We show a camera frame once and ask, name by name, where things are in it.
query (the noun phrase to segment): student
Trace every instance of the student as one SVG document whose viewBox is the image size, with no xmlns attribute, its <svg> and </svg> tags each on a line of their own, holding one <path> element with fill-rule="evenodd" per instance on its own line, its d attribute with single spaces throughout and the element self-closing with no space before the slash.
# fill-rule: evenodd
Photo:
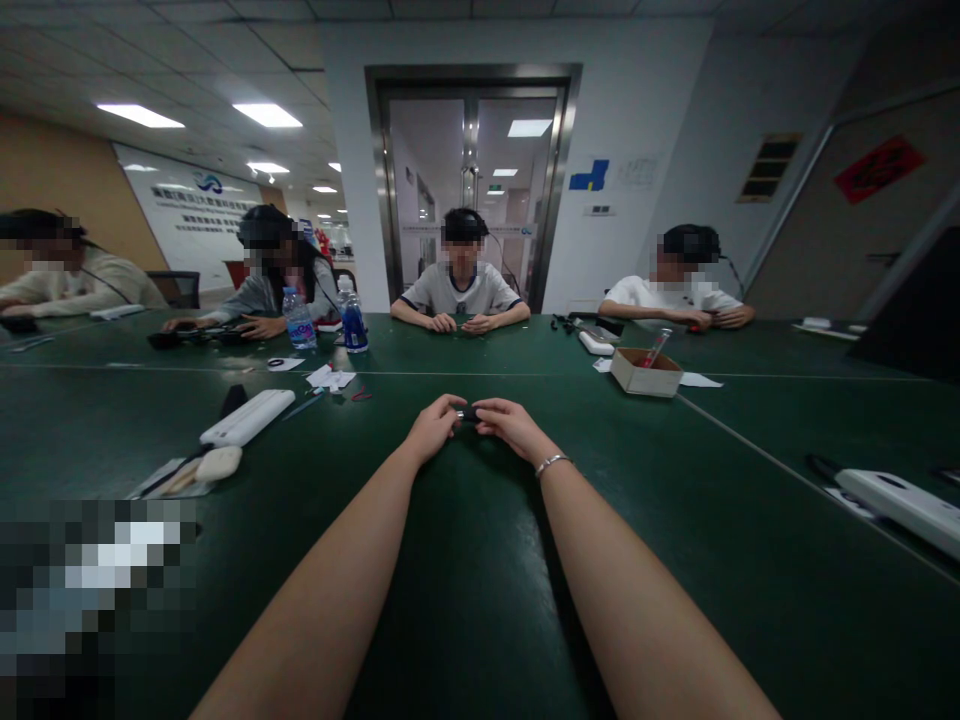
<svg viewBox="0 0 960 720">
<path fill-rule="evenodd" d="M 459 424 L 463 398 L 423 410 L 277 592 L 192 717 L 341 717 L 393 576 L 413 483 Z M 481 435 L 536 469 L 550 530 L 621 718 L 777 718 L 656 555 L 516 403 L 474 403 Z"/>
<path fill-rule="evenodd" d="M 178 326 L 213 327 L 242 316 L 250 321 L 237 326 L 245 338 L 266 340 L 282 335 L 287 331 L 286 320 L 280 315 L 284 287 L 297 288 L 314 322 L 333 322 L 340 317 L 334 303 L 337 289 L 330 261 L 303 239 L 293 220 L 273 205 L 257 205 L 240 221 L 237 239 L 254 265 L 240 289 L 203 317 L 167 321 L 165 332 Z M 275 317 L 253 317 L 252 313 Z"/>
<path fill-rule="evenodd" d="M 720 257 L 720 237 L 711 227 L 678 225 L 657 244 L 657 264 L 650 280 L 636 275 L 618 282 L 598 310 L 600 315 L 636 320 L 668 320 L 734 330 L 753 320 L 756 311 L 712 283 L 693 281 L 701 265 Z"/>
<path fill-rule="evenodd" d="M 472 335 L 530 317 L 530 308 L 496 268 L 477 260 L 488 234 L 483 218 L 473 210 L 459 208 L 444 215 L 441 246 L 449 263 L 434 263 L 424 270 L 413 287 L 393 303 L 390 314 L 433 332 L 450 333 L 457 331 L 450 313 L 470 313 L 473 317 L 462 329 Z M 423 315 L 420 310 L 426 308 L 436 314 Z"/>
<path fill-rule="evenodd" d="M 14 210 L 0 215 L 0 239 L 26 251 L 34 267 L 0 288 L 4 317 L 86 315 L 120 305 L 167 307 L 143 270 L 87 240 L 75 218 Z"/>
</svg>

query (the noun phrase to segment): logo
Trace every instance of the logo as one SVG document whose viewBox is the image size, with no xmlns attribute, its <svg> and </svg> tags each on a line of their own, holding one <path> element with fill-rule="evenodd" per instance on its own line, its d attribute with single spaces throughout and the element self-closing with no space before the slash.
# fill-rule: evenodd
<svg viewBox="0 0 960 720">
<path fill-rule="evenodd" d="M 203 173 L 195 172 L 193 174 L 193 179 L 196 181 L 197 187 L 204 192 L 213 190 L 217 195 L 220 195 L 223 192 L 223 183 L 220 182 L 216 175 L 207 175 L 204 177 Z"/>
</svg>

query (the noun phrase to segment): gray hoodie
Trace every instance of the gray hoodie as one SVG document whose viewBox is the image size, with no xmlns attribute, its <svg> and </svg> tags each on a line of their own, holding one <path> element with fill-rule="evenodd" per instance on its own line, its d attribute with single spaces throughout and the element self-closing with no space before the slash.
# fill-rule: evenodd
<svg viewBox="0 0 960 720">
<path fill-rule="evenodd" d="M 333 271 L 325 261 L 315 260 L 313 272 L 315 275 L 314 282 L 318 283 L 318 286 L 314 289 L 313 302 L 307 305 L 310 309 L 310 317 L 314 321 L 336 322 L 340 318 L 340 313 L 333 304 L 337 299 Z M 310 278 L 304 278 L 304 282 L 309 281 Z M 273 296 L 273 288 L 270 286 L 270 280 L 266 274 L 247 277 L 240 289 L 237 290 L 236 295 L 225 301 L 215 311 L 203 317 L 204 319 L 216 320 L 218 323 L 225 323 L 241 315 L 255 313 L 280 314 L 280 308 L 277 307 Z"/>
</svg>

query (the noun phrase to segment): plastic bottle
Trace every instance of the plastic bottle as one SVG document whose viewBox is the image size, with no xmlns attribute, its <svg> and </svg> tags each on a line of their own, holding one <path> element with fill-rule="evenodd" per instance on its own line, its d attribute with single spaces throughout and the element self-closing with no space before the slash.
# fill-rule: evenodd
<svg viewBox="0 0 960 720">
<path fill-rule="evenodd" d="M 283 289 L 283 317 L 287 320 L 287 332 L 290 341 L 297 350 L 311 350 L 317 347 L 317 335 L 313 331 L 310 310 L 297 293 L 296 288 Z"/>
<path fill-rule="evenodd" d="M 343 320 L 343 345 L 350 353 L 366 352 L 370 345 L 363 324 L 363 313 L 360 312 L 360 300 L 353 290 L 353 280 L 348 275 L 341 275 L 337 287 L 340 290 L 337 293 L 337 307 Z"/>
</svg>

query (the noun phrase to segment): silver bracelet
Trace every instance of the silver bracelet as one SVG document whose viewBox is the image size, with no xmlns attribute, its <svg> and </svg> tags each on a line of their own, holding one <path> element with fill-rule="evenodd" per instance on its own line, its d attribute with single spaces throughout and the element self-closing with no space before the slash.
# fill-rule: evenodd
<svg viewBox="0 0 960 720">
<path fill-rule="evenodd" d="M 553 465 L 557 460 L 566 460 L 568 463 L 576 467 L 576 463 L 573 462 L 573 460 L 568 458 L 566 455 L 554 455 L 552 458 L 547 458 L 542 463 L 540 463 L 540 467 L 538 467 L 537 471 L 533 474 L 534 477 L 537 478 L 537 480 L 539 480 L 540 475 L 543 473 L 543 471 L 546 470 L 551 465 Z"/>
</svg>

